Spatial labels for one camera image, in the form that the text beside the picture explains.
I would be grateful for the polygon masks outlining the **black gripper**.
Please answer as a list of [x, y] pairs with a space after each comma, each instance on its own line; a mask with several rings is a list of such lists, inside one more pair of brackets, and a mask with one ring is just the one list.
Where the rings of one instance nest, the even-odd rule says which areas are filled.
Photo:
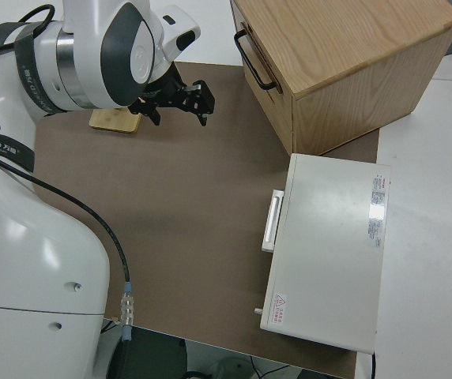
[[215, 98], [203, 80], [195, 81], [184, 88], [181, 75], [173, 62], [166, 73], [150, 82], [138, 100], [128, 106], [131, 114], [141, 114], [149, 118], [155, 126], [160, 125], [158, 107], [177, 107], [197, 116], [202, 126], [214, 112]]

